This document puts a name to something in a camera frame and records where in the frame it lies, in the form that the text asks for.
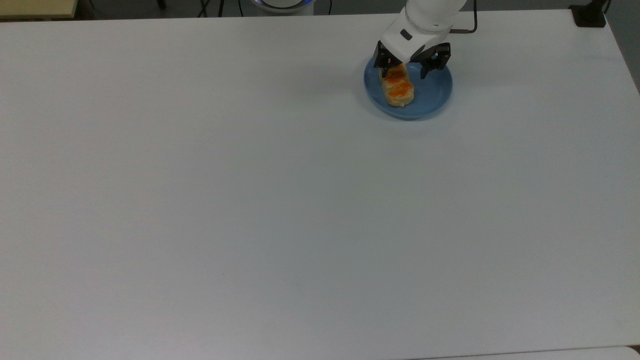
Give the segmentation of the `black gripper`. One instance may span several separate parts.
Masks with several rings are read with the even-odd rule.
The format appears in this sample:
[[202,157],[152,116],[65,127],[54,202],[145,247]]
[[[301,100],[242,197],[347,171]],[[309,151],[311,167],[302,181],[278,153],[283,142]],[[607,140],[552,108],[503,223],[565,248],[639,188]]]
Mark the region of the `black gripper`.
[[[443,70],[451,57],[451,44],[441,43],[430,48],[426,48],[414,56],[407,63],[420,63],[420,79],[424,80],[432,71]],[[374,51],[374,67],[379,69],[381,76],[386,78],[392,68],[403,64],[391,51],[378,41]]]

